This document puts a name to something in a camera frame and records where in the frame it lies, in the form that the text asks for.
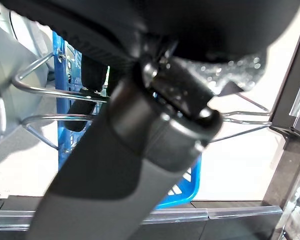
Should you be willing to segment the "dark left robot hand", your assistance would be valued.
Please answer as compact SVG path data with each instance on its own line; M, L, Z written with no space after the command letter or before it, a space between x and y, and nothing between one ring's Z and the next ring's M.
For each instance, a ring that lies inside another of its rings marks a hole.
M4 0L122 78L57 173L29 240L126 240L218 133L189 64L255 58L300 0Z

